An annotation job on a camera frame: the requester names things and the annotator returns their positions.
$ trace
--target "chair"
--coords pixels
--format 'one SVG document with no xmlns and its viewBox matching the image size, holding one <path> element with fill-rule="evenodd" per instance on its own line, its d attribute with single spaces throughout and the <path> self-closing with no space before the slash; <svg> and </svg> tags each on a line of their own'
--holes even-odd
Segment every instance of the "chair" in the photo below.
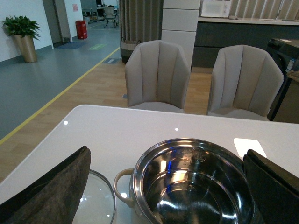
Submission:
<svg viewBox="0 0 299 224">
<path fill-rule="evenodd" d="M 113 20 L 114 27 L 117 26 L 117 22 L 115 21 L 116 13 L 114 13 L 114 7 L 104 8 L 104 17 L 105 17 L 105 20 L 107 20 L 107 23 L 104 27 L 108 26 L 109 20 Z"/>
<path fill-rule="evenodd" d="M 222 48 L 212 72 L 207 115 L 268 120 L 283 80 L 265 50 L 246 45 Z"/>
<path fill-rule="evenodd" d="M 190 68 L 181 46 L 161 40 L 138 44 L 125 77 L 128 107 L 184 112 Z"/>
</svg>

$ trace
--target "wooden floor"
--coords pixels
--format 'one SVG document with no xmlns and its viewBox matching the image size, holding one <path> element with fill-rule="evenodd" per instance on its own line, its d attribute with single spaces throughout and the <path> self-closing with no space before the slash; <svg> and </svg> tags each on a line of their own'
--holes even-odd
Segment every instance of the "wooden floor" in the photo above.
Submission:
<svg viewBox="0 0 299 224">
<path fill-rule="evenodd" d="M 82 104 L 127 107 L 125 65 L 100 64 L 0 145 L 0 182 L 76 106 Z M 191 73 L 185 112 L 206 114 L 211 74 Z"/>
</svg>

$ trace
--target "black appliance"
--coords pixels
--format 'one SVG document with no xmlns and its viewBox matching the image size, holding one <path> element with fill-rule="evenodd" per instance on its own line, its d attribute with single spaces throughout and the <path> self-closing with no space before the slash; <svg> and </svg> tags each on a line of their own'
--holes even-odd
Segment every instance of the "black appliance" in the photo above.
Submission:
<svg viewBox="0 0 299 224">
<path fill-rule="evenodd" d="M 267 46 L 267 52 L 272 56 L 285 77 L 268 113 L 268 119 L 274 120 L 292 82 L 292 79 L 288 78 L 286 74 L 291 70 L 299 70 L 299 40 L 271 39 Z"/>
</svg>

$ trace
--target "door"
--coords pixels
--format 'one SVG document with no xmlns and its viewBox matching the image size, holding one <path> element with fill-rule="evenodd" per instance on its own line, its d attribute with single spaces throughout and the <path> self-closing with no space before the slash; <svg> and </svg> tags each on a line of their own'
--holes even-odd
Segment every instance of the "door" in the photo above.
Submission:
<svg viewBox="0 0 299 224">
<path fill-rule="evenodd" d="M 57 10 L 54 0 L 43 0 L 43 6 L 46 12 L 48 26 L 52 38 L 52 43 L 55 47 L 56 44 L 62 42 L 62 35 L 60 31 L 59 21 L 57 18 Z"/>
</svg>

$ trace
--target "doormat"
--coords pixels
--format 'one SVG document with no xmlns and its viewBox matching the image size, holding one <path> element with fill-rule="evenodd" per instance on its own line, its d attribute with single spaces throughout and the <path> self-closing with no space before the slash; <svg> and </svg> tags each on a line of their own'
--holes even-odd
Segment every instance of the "doormat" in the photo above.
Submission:
<svg viewBox="0 0 299 224">
<path fill-rule="evenodd" d="M 84 43 L 84 42 L 69 42 L 69 43 L 61 45 L 57 48 L 60 48 L 60 49 L 78 49 L 79 47 L 82 47 L 85 44 L 86 43 Z"/>
<path fill-rule="evenodd" d="M 106 59 L 103 64 L 116 64 L 120 58 L 108 58 Z"/>
<path fill-rule="evenodd" d="M 94 46 L 92 46 L 91 48 L 89 48 L 89 50 L 100 50 L 101 48 L 105 47 L 105 44 L 96 44 Z"/>
</svg>

